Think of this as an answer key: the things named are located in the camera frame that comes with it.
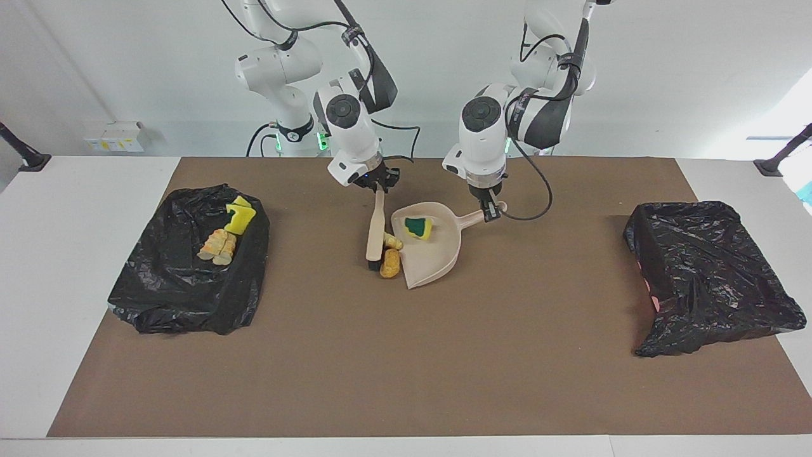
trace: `black garbage bag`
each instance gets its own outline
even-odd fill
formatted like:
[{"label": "black garbage bag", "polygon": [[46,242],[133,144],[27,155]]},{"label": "black garbage bag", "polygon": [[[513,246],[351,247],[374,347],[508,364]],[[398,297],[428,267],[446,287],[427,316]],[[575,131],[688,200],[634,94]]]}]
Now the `black garbage bag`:
[{"label": "black garbage bag", "polygon": [[736,211],[722,202],[647,203],[624,231],[655,306],[645,357],[803,329],[790,298]]},{"label": "black garbage bag", "polygon": [[[197,252],[231,220],[226,204],[242,195],[257,210],[237,237],[231,264]],[[179,189],[147,223],[110,292],[110,309],[142,333],[210,330],[221,335],[251,324],[268,256],[270,222],[260,201],[228,185]]]}]

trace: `pink dustpan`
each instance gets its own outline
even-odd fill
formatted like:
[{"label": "pink dustpan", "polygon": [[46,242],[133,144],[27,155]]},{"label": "pink dustpan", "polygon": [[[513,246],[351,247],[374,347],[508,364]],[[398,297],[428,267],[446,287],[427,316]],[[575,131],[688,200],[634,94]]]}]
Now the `pink dustpan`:
[{"label": "pink dustpan", "polygon": [[[500,202],[506,211],[508,205]],[[419,240],[409,235],[405,220],[431,219],[429,239]],[[442,203],[424,202],[401,208],[392,214],[392,231],[403,243],[400,263],[409,289],[429,284],[445,276],[454,268],[462,246],[462,231],[485,221],[482,211],[457,217]]]}]

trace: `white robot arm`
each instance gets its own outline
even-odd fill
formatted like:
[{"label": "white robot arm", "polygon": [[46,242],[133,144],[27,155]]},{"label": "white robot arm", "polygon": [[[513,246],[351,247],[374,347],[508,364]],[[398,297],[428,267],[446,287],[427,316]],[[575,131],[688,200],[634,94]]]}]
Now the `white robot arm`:
[{"label": "white robot arm", "polygon": [[380,140],[366,105],[355,85],[346,78],[333,80],[318,90],[316,112],[331,133],[335,157],[327,171],[343,186],[356,184],[387,192],[400,178],[397,169],[383,162]]},{"label": "white robot arm", "polygon": [[460,143],[443,160],[445,169],[468,182],[487,222],[501,216],[496,195],[507,177],[506,139],[539,150],[557,145],[569,128],[572,98],[594,84],[594,67],[585,58],[589,21],[595,5],[614,0],[586,1],[573,50],[563,27],[545,8],[551,1],[527,3],[525,27],[540,37],[542,45],[535,45],[526,57],[513,59],[511,73],[519,86],[491,84],[468,102],[460,116]]},{"label": "white robot arm", "polygon": [[[370,113],[391,106],[397,94],[394,81],[342,0],[334,3],[349,24],[319,24],[344,26],[342,39],[361,62],[359,68],[349,72],[355,86],[362,88],[358,97]],[[242,7],[245,28],[274,45],[239,57],[235,64],[237,79],[274,106],[283,155],[313,155],[317,138],[309,98],[290,84],[322,70],[317,47],[298,33],[314,27],[318,22],[315,11],[322,8],[314,0],[242,0]]]}]

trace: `table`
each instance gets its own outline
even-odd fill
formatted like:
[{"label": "table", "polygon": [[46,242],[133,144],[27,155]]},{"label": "table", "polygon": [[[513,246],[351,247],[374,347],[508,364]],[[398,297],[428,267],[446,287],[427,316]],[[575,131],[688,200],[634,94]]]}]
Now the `table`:
[{"label": "table", "polygon": [[[14,304],[0,309],[0,436],[11,438],[0,442],[3,454],[101,455],[114,450],[170,455],[194,450],[221,455],[239,447],[250,455],[650,455],[653,450],[661,455],[703,455],[703,450],[715,455],[720,449],[739,455],[799,455],[812,445],[811,436],[39,439],[105,312],[110,285],[177,163],[176,158],[57,157],[42,173],[19,175],[0,194],[0,211],[13,215],[0,220],[0,233],[19,240],[6,245],[0,260],[3,302]],[[812,233],[812,219],[784,183],[761,177],[751,163],[681,160],[680,166],[700,199],[722,199],[742,214],[788,292],[810,313],[812,291],[804,280],[812,242],[804,234]],[[23,227],[24,238],[19,235]],[[83,245],[83,252],[96,261],[76,268],[64,240],[82,238],[95,241]],[[60,303],[80,311],[67,323],[48,320],[59,313]],[[41,322],[36,332],[25,328],[30,320]],[[812,333],[805,330],[779,339],[809,390]]]}]

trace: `white wall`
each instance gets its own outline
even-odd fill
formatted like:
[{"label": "white wall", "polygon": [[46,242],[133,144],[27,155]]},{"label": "white wall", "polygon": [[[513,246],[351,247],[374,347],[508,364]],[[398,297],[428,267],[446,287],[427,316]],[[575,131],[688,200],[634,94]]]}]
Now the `white wall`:
[{"label": "white wall", "polygon": [[[333,11],[330,0],[312,1]],[[423,125],[419,155],[444,155],[465,102],[486,83],[512,81],[508,59],[525,0],[346,3],[400,89],[395,106],[377,117]],[[557,11],[573,32],[581,4]],[[556,154],[735,156],[717,144],[768,112],[812,67],[810,13],[808,0],[624,0],[598,8],[590,41],[598,84],[577,100]],[[300,86],[311,94],[355,63],[337,32],[307,36],[325,60],[322,74]],[[0,116],[54,154],[86,153],[83,125],[104,120],[107,107],[119,120],[145,123],[151,154],[239,155],[272,116],[233,76],[235,57],[257,47],[216,0],[7,0],[0,2]],[[71,62],[49,63],[59,48],[78,77],[64,77]],[[407,133],[384,141],[387,153],[409,143]]]}]

